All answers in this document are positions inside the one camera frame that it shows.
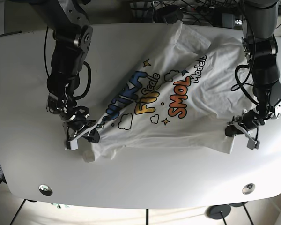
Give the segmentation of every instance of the printed graphic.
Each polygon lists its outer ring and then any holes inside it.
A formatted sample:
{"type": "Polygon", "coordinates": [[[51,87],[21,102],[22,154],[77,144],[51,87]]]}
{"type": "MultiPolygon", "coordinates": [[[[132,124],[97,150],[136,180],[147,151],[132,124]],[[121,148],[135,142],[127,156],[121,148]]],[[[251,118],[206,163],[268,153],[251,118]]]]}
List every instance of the printed graphic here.
{"type": "Polygon", "coordinates": [[[132,125],[132,113],[123,114],[121,117],[121,121],[118,123],[119,129],[130,130],[132,125]]]}
{"type": "Polygon", "coordinates": [[[146,61],[144,61],[144,68],[145,68],[146,66],[151,66],[151,64],[149,63],[149,59],[147,59],[146,61]]]}
{"type": "Polygon", "coordinates": [[[167,125],[167,123],[169,123],[170,121],[168,121],[168,118],[165,118],[165,120],[162,120],[162,123],[164,123],[164,125],[167,125]]]}
{"type": "Polygon", "coordinates": [[[197,60],[197,65],[194,66],[196,69],[195,74],[191,74],[191,82],[192,83],[199,83],[199,78],[201,78],[202,70],[205,66],[205,61],[206,61],[207,56],[204,55],[203,57],[199,58],[197,60]]]}
{"type": "Polygon", "coordinates": [[[182,70],[181,73],[182,73],[182,76],[184,76],[185,74],[188,73],[188,71],[186,71],[186,69],[185,69],[185,70],[182,70]]]}
{"type": "Polygon", "coordinates": [[[106,109],[108,115],[103,117],[103,121],[115,120],[120,115],[121,109],[138,99],[135,93],[142,88],[139,79],[145,78],[147,75],[146,72],[136,71],[131,76],[128,84],[125,85],[121,92],[111,101],[111,104],[108,105],[108,109],[106,109]]]}
{"type": "Polygon", "coordinates": [[[150,81],[149,81],[149,84],[148,84],[145,88],[143,88],[143,89],[141,90],[141,93],[142,93],[143,95],[146,95],[146,94],[148,94],[148,93],[150,93],[151,91],[154,90],[155,86],[156,86],[157,83],[158,83],[158,80],[159,80],[159,78],[160,78],[160,75],[155,73],[155,74],[153,74],[152,76],[148,76],[147,78],[148,78],[150,81]]]}
{"type": "Polygon", "coordinates": [[[159,115],[158,114],[150,117],[151,123],[157,124],[158,120],[159,120],[159,115]]]}
{"type": "Polygon", "coordinates": [[[204,55],[203,57],[197,60],[197,65],[194,66],[196,69],[194,74],[186,76],[184,80],[176,81],[173,83],[174,87],[174,95],[170,96],[170,108],[168,109],[168,115],[171,117],[177,116],[182,119],[187,114],[187,104],[183,103],[183,100],[188,99],[187,91],[188,87],[191,83],[198,83],[199,78],[201,78],[202,70],[205,65],[207,56],[204,55]]]}
{"type": "Polygon", "coordinates": [[[171,70],[166,75],[164,75],[164,81],[173,82],[173,77],[179,73],[178,70],[171,70]]]}
{"type": "Polygon", "coordinates": [[[154,92],[148,93],[148,94],[144,95],[143,97],[141,97],[137,101],[137,104],[135,106],[135,109],[134,109],[135,115],[155,112],[155,107],[148,107],[144,103],[149,104],[149,103],[156,102],[158,96],[159,96],[159,92],[154,91],[154,92]]]}

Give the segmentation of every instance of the cartoon cloud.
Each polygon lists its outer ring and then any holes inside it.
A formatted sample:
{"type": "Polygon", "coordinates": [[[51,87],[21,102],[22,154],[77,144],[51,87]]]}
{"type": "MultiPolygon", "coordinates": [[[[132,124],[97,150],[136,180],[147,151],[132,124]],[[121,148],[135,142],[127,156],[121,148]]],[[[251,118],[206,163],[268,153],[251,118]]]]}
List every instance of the cartoon cloud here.
{"type": "Polygon", "coordinates": [[[173,82],[173,77],[175,75],[177,75],[178,73],[179,73],[179,71],[177,71],[177,70],[171,70],[166,75],[164,75],[164,81],[166,81],[166,82],[173,82]]]}
{"type": "Polygon", "coordinates": [[[132,125],[132,113],[123,114],[121,121],[118,123],[119,129],[130,130],[132,125]]]}

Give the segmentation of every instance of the metal bracket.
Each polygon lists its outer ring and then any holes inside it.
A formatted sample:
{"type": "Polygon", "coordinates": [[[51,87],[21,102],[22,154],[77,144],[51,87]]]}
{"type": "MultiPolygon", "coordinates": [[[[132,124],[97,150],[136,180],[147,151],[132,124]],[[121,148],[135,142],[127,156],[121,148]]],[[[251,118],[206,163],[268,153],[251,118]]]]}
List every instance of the metal bracket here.
{"type": "Polygon", "coordinates": [[[275,113],[274,113],[272,119],[279,119],[280,117],[281,117],[281,100],[275,106],[275,113]]]}
{"type": "Polygon", "coordinates": [[[241,132],[244,133],[244,135],[249,139],[248,141],[248,144],[247,144],[247,148],[251,149],[251,150],[254,150],[254,149],[258,149],[259,148],[259,145],[260,145],[260,141],[257,139],[255,140],[255,138],[253,138],[251,136],[251,134],[242,126],[240,126],[238,124],[238,121],[234,121],[232,122],[232,124],[238,129],[240,130],[241,132]]]}
{"type": "MultiPolygon", "coordinates": [[[[82,129],[81,131],[76,131],[73,135],[70,135],[70,139],[65,140],[65,149],[76,150],[78,149],[78,139],[81,137],[89,137],[91,131],[95,129],[97,124],[93,125],[92,127],[88,127],[82,129]]],[[[63,124],[65,133],[67,135],[67,125],[66,123],[63,124]]]]}

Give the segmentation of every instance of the white table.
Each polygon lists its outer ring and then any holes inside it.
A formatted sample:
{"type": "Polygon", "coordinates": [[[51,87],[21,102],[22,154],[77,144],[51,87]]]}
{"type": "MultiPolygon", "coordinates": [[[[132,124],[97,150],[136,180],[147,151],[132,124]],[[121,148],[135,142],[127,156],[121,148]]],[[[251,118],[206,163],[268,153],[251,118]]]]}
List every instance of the white table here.
{"type": "MultiPolygon", "coordinates": [[[[170,25],[93,27],[86,58],[92,84],[80,103],[91,112],[96,108],[97,119],[110,100],[104,90],[117,93],[121,80],[170,25]]],[[[222,34],[242,36],[236,30],[193,28],[211,40],[222,34]]],[[[55,45],[51,34],[49,63],[55,45]]],[[[100,158],[87,164],[81,157],[89,147],[87,141],[80,143],[79,150],[64,150],[61,120],[45,110],[44,35],[41,31],[0,38],[0,162],[14,195],[51,203],[152,209],[252,201],[281,192],[281,119],[260,129],[259,150],[246,148],[247,139],[238,135],[230,155],[208,149],[126,148],[113,160],[100,158]],[[244,195],[242,189],[249,183],[256,188],[244,195]],[[40,184],[49,185],[53,195],[42,195],[40,184]]],[[[281,38],[277,40],[281,72],[281,38]]],[[[81,79],[86,85],[85,68],[81,79]]],[[[81,85],[77,95],[84,88],[81,85]]]]}

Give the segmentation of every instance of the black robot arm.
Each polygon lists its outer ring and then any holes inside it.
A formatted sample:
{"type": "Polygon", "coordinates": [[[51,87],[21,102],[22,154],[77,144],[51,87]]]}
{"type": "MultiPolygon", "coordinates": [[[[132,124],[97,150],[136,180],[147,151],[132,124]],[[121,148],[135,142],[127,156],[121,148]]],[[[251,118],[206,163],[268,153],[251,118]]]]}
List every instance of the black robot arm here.
{"type": "Polygon", "coordinates": [[[51,60],[52,71],[47,79],[49,97],[47,109],[58,114],[64,122],[66,148],[78,148],[77,139],[86,138],[89,142],[98,142],[100,137],[96,130],[96,121],[89,120],[89,109],[77,106],[77,100],[85,96],[74,96],[80,84],[79,72],[89,51],[93,29],[89,26],[86,13],[76,0],[13,0],[27,2],[54,30],[56,41],[51,60]]]}
{"type": "MultiPolygon", "coordinates": [[[[243,5],[246,19],[243,23],[243,45],[253,77],[253,94],[257,98],[256,108],[234,117],[227,126],[227,136],[245,134],[249,138],[247,147],[258,148],[258,132],[251,136],[253,129],[265,124],[268,119],[281,117],[280,72],[276,58],[278,45],[274,36],[278,16],[277,0],[245,0],[243,5]]],[[[239,88],[247,95],[244,87],[239,88]]]]}

